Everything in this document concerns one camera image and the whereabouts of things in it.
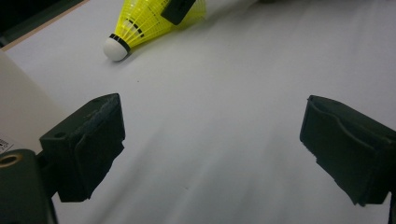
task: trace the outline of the black object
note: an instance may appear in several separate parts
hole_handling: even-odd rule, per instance
[[[18,149],[0,156],[0,223],[56,223],[50,198],[89,199],[122,152],[120,97],[91,100],[40,138],[37,156]]]
[[[190,11],[195,0],[171,0],[161,14],[162,17],[179,25]]]
[[[131,48],[129,47],[129,45],[119,36],[115,35],[115,34],[111,34],[109,36],[109,38],[114,39],[115,41],[119,42],[127,52],[129,52],[131,50]]]
[[[392,129],[347,105],[310,96],[300,139],[354,204],[382,203],[394,191]]]
[[[82,0],[0,1],[0,36],[6,45],[52,20]]]

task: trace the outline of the white surface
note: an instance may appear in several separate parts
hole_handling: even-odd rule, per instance
[[[0,153],[18,148],[41,151],[38,139],[65,113],[0,50]]]
[[[71,113],[121,96],[127,138],[61,223],[387,223],[299,141],[310,94],[396,129],[394,0],[208,0],[207,20],[113,63],[121,0],[91,0],[7,55]]]

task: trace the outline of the yellow shuttlecock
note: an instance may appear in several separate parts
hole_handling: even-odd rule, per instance
[[[106,40],[105,55],[122,60],[136,45],[186,27],[205,15],[205,0],[196,0],[179,25],[161,16],[170,0],[125,0],[115,32]]]

